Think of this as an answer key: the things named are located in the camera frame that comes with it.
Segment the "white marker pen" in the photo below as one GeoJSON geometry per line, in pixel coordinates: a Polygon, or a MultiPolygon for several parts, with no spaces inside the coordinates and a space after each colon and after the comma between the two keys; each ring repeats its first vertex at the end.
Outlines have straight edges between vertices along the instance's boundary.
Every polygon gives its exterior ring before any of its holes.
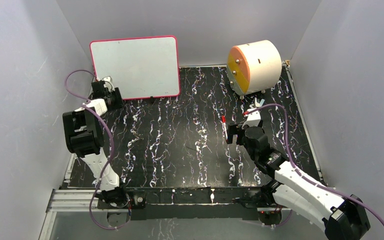
{"type": "Polygon", "coordinates": [[[223,130],[223,136],[224,136],[224,139],[227,141],[227,140],[228,140],[228,130],[227,130],[226,122],[223,123],[223,122],[221,121],[221,124],[222,124],[222,130],[223,130]]]}

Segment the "pink framed whiteboard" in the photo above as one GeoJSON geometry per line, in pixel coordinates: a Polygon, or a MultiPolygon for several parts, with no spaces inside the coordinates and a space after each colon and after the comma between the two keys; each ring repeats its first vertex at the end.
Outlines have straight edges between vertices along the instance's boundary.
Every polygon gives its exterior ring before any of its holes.
{"type": "Polygon", "coordinates": [[[181,93],[178,41],[173,35],[94,40],[89,49],[98,79],[110,77],[124,100],[181,93]]]}

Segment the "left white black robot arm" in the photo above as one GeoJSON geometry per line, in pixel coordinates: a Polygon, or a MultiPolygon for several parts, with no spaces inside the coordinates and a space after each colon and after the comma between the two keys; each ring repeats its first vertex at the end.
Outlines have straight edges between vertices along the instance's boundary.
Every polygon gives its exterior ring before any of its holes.
{"type": "MultiPolygon", "coordinates": [[[[92,98],[86,106],[102,116],[108,111],[122,107],[119,88],[114,87],[110,76],[91,83],[92,98]]],[[[83,160],[90,168],[100,190],[95,196],[101,201],[124,208],[129,203],[129,194],[119,175],[107,164],[104,152],[104,135],[101,123],[93,113],[80,107],[62,114],[67,149],[83,160]]]]}

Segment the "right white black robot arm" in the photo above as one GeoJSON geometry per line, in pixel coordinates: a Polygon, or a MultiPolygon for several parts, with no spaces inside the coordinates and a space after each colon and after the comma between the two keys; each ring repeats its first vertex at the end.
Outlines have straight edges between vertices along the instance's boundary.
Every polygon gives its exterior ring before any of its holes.
{"type": "Polygon", "coordinates": [[[371,228],[357,196],[346,198],[330,192],[308,174],[300,173],[284,154],[270,146],[261,127],[230,123],[225,135],[228,144],[236,136],[236,144],[243,146],[258,170],[271,178],[252,201],[290,208],[319,227],[329,240],[360,240],[371,228]]]}

